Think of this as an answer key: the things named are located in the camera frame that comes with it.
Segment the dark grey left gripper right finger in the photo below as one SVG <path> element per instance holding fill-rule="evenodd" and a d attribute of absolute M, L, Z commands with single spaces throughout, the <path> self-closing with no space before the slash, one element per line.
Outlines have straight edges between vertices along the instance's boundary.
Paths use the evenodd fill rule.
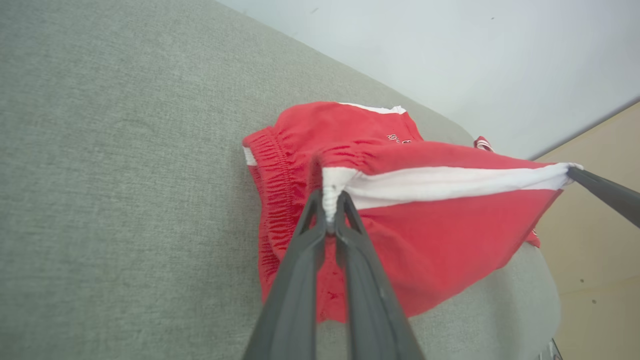
<path fill-rule="evenodd" d="M 381 260 L 350 195 L 338 197 L 336 260 L 345 278 L 350 360 L 423 360 Z"/>

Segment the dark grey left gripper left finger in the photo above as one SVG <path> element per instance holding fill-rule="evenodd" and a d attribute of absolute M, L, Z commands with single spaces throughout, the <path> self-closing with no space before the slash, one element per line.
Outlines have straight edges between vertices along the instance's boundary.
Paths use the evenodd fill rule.
<path fill-rule="evenodd" d="M 325 261 L 322 192 L 306 202 L 243 359 L 315 360 L 317 273 Z"/>

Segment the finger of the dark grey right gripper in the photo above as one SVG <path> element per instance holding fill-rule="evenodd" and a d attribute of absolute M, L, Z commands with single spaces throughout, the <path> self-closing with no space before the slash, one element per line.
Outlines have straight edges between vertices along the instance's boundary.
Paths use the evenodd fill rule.
<path fill-rule="evenodd" d="M 567 175 L 636 228 L 640 227 L 639 192 L 578 167 L 571 167 Z"/>

